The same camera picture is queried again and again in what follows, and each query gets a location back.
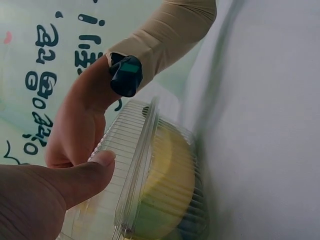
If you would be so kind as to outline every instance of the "clear plastic clamshell container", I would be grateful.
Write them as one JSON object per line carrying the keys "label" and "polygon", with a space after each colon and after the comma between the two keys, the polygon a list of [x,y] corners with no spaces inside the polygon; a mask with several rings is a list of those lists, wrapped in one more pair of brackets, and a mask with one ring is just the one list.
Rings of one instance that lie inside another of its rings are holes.
{"label": "clear plastic clamshell container", "polygon": [[59,240],[199,240],[208,217],[192,134],[129,101],[91,156],[116,153],[110,184],[65,215]]}

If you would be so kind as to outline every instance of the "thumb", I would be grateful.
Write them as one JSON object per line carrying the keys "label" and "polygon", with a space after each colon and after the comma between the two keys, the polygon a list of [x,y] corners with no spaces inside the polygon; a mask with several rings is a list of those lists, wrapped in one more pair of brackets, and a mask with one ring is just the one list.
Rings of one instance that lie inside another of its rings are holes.
{"label": "thumb", "polygon": [[56,169],[59,174],[59,190],[64,198],[66,209],[84,202],[104,190],[110,183],[115,170],[113,151],[101,151],[90,161],[64,169]]}

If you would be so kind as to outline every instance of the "exclamation mark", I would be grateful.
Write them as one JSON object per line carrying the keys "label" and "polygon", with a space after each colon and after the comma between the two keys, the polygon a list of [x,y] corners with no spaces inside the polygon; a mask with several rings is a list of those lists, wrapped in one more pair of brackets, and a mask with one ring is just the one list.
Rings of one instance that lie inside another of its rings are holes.
{"label": "exclamation mark", "polygon": [[78,19],[82,22],[86,22],[88,24],[99,24],[100,27],[104,26],[106,24],[105,20],[100,20],[98,22],[98,19],[94,16],[89,16],[86,14],[79,14]]}

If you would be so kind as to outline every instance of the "hand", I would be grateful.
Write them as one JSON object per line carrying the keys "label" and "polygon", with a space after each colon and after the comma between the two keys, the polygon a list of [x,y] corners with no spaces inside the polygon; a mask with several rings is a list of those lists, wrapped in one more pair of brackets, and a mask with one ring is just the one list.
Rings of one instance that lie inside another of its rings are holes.
{"label": "hand", "polygon": [[120,96],[110,88],[106,56],[99,58],[75,81],[60,106],[46,147],[49,168],[85,163],[105,131],[105,111]]}
{"label": "hand", "polygon": [[110,151],[66,169],[0,165],[0,239],[55,240],[66,210],[105,189],[114,169]]}

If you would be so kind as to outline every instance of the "dark green wristband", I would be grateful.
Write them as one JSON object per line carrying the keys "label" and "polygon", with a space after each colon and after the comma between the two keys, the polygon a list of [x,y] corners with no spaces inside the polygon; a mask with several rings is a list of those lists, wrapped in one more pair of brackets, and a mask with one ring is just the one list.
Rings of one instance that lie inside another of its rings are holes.
{"label": "dark green wristband", "polygon": [[140,60],[132,55],[112,53],[111,63],[109,72],[112,76],[110,82],[112,90],[122,97],[131,98],[136,95],[143,79]]}

